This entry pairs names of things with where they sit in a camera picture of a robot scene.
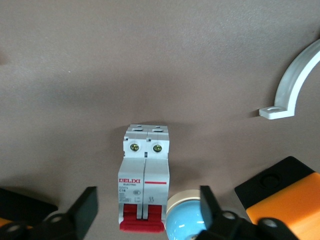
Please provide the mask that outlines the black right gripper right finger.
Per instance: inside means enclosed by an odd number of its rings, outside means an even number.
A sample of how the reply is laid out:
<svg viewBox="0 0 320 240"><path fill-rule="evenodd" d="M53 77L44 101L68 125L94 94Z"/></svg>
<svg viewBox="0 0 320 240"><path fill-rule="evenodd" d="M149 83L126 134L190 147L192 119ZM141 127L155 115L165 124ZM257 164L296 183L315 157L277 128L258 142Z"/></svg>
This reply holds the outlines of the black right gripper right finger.
<svg viewBox="0 0 320 240"><path fill-rule="evenodd" d="M222 210L211 188L200 186L200 211L206 229L197 240L295 240L296 235L276 218L253 224L232 211Z"/></svg>

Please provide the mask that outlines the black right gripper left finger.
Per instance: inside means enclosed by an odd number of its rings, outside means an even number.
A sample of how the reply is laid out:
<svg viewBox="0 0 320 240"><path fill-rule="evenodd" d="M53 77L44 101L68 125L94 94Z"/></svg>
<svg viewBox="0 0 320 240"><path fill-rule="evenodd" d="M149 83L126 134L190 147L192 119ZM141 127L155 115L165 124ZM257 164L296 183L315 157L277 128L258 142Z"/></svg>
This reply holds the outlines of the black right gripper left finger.
<svg viewBox="0 0 320 240"><path fill-rule="evenodd" d="M58 207L0 190L2 240L83 240L98 213L97 187L87 187L65 213Z"/></svg>

